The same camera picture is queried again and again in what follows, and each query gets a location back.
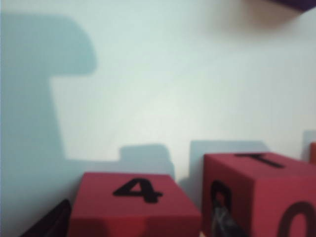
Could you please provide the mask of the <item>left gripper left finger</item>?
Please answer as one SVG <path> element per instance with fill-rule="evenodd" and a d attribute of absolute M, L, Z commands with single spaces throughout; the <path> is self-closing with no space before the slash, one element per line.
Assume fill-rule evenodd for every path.
<path fill-rule="evenodd" d="M 62 200 L 21 237 L 66 237 L 71 211 L 70 201 Z"/>

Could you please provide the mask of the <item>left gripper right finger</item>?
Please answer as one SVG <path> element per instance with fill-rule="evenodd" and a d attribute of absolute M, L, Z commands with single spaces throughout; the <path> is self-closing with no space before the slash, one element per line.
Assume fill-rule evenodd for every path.
<path fill-rule="evenodd" d="M 213 237 L 246 237 L 245 231 L 235 222 L 228 209 L 218 200 L 213 201 L 211 233 Z"/>

